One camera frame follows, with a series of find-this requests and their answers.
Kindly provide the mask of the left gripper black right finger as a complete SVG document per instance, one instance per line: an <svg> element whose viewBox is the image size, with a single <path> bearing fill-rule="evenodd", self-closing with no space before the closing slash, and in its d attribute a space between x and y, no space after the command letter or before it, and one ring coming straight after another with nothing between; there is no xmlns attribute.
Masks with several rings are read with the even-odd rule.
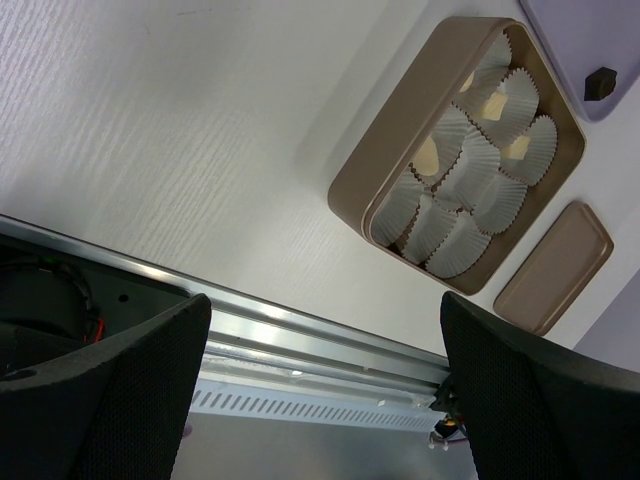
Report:
<svg viewBox="0 0 640 480"><path fill-rule="evenodd" d="M639 375L520 329L454 292L440 325L481 479L636 479Z"/></svg>

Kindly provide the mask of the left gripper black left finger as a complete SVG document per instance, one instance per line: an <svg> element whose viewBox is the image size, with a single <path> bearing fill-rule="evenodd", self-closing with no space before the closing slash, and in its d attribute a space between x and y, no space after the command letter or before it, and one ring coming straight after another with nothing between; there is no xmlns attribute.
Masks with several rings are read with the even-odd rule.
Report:
<svg viewBox="0 0 640 480"><path fill-rule="evenodd" d="M211 321L197 294L1 378L4 479L168 479Z"/></svg>

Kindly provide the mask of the white square chocolate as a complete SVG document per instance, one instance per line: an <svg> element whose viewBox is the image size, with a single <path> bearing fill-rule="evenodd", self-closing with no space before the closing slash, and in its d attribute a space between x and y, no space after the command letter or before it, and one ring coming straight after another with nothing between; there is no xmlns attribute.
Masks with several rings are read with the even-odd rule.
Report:
<svg viewBox="0 0 640 480"><path fill-rule="evenodd" d="M507 94L494 91L479 108L477 116L481 120L497 122L501 119L508 101L509 96Z"/></svg>
<svg viewBox="0 0 640 480"><path fill-rule="evenodd" d="M510 160L523 160L527 154L530 142L531 138L529 136L520 135L510 145L501 149L501 156Z"/></svg>

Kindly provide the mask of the white oval swirl chocolate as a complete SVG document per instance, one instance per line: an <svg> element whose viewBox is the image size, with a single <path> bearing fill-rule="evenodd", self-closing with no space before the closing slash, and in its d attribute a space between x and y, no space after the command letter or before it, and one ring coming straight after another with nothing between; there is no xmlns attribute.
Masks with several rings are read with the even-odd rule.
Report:
<svg viewBox="0 0 640 480"><path fill-rule="evenodd" d="M475 79L475 72L472 71L470 75L467 77L467 79L464 81L464 83L461 85L459 89L459 93L462 94L467 92L474 85L474 79Z"/></svg>

